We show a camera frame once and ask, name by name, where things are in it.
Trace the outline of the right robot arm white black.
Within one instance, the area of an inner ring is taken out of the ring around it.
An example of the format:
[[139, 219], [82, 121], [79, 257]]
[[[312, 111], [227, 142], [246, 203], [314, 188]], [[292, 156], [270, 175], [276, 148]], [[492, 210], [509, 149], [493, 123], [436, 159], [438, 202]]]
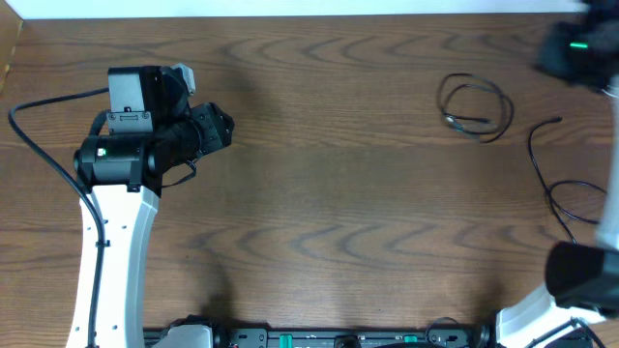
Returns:
[[[588, 1], [576, 21], [560, 21], [540, 48], [537, 69], [607, 97], [618, 116], [618, 4]], [[618, 152], [611, 152], [607, 184], [581, 180], [543, 184], [547, 205], [566, 226], [595, 226], [595, 241], [574, 236], [555, 244], [543, 283], [517, 304], [499, 310], [489, 344], [495, 347], [600, 347], [592, 326], [618, 317]]]

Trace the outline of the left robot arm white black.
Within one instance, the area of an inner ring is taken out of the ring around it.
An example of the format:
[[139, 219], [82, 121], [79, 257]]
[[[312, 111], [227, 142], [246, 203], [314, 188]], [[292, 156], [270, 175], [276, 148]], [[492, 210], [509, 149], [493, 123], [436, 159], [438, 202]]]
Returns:
[[142, 347], [147, 251], [163, 175], [229, 146], [233, 119], [191, 106], [192, 69], [111, 68], [110, 108], [74, 154], [82, 251], [70, 347]]

